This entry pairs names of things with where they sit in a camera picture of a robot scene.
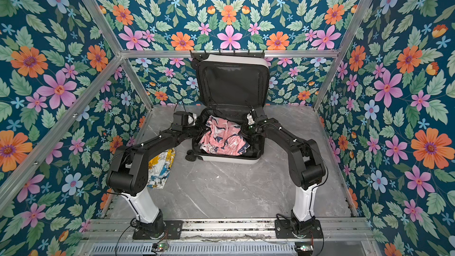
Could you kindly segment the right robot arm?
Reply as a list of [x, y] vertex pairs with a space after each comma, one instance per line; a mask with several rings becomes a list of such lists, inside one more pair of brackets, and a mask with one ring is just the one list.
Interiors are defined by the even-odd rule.
[[295, 204], [290, 218], [277, 215], [277, 219], [288, 221], [285, 227], [295, 237], [302, 238], [317, 227], [315, 195], [327, 173], [319, 147], [313, 139], [297, 137], [278, 120], [267, 117], [261, 107], [252, 109], [247, 114], [247, 121], [248, 133], [275, 142], [287, 154], [289, 175], [296, 186]]

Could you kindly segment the pink patterned garment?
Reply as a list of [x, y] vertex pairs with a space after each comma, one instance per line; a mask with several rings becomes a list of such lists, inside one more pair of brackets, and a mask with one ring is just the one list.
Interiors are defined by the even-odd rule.
[[208, 154], [240, 156], [250, 148], [237, 123], [210, 116], [206, 127], [208, 129], [199, 140], [199, 147]]

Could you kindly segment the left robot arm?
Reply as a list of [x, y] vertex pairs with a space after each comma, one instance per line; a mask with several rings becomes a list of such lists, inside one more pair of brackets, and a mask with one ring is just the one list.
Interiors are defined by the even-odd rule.
[[201, 130], [196, 120], [194, 113], [176, 111], [168, 129], [137, 145], [121, 146], [111, 161], [106, 183], [134, 211], [134, 226], [140, 237], [162, 238], [167, 230], [162, 210], [155, 205], [148, 191], [149, 163], [163, 152], [199, 134]]

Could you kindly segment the white yellow blue patterned garment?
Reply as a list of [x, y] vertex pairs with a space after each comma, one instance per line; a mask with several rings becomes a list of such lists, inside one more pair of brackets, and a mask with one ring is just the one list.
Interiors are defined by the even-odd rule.
[[175, 160], [176, 151], [168, 149], [151, 159], [148, 164], [149, 179], [147, 188], [164, 188]]

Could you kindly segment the white hard-shell suitcase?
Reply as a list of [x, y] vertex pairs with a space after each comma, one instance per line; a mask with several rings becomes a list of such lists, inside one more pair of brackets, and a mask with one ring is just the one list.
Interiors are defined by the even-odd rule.
[[[247, 132], [247, 114], [256, 107], [264, 107], [270, 70], [267, 61], [261, 58], [209, 55], [205, 60], [193, 59], [199, 85], [199, 100], [205, 109], [197, 116], [192, 149], [186, 160], [201, 159], [212, 162], [255, 164], [264, 152], [265, 138], [251, 136]], [[240, 156], [213, 155], [201, 150], [199, 140], [207, 131], [210, 116], [221, 117], [241, 126], [242, 136], [250, 144]]]

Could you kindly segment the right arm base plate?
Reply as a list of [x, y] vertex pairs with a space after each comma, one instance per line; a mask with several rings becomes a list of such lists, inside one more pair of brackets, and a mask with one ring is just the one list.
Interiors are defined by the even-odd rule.
[[276, 219], [274, 221], [277, 239], [323, 239], [319, 220], [312, 218], [305, 222], [295, 219]]

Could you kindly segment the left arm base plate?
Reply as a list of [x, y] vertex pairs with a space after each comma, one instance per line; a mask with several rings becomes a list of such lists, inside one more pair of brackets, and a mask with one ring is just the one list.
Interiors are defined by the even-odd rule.
[[181, 220], [156, 220], [150, 224], [136, 220], [132, 238], [134, 240], [180, 239], [183, 224]]

